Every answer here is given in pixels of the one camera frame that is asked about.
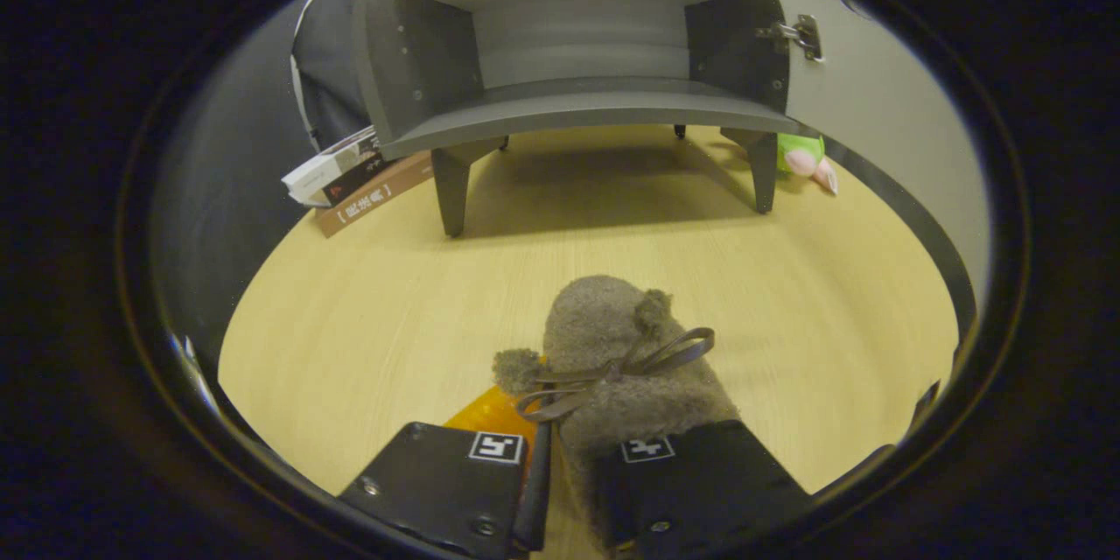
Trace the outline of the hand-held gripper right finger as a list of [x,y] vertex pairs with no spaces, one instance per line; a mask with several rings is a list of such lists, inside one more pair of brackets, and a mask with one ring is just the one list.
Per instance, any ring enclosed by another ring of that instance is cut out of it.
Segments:
[[624,440],[599,458],[599,540],[612,559],[697,559],[813,503],[739,420]]

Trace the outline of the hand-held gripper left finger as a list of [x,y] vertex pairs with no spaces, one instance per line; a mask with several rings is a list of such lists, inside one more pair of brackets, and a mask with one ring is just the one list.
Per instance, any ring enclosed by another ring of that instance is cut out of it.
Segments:
[[404,424],[340,500],[459,556],[528,559],[543,548],[550,448],[550,428],[489,388],[444,424]]

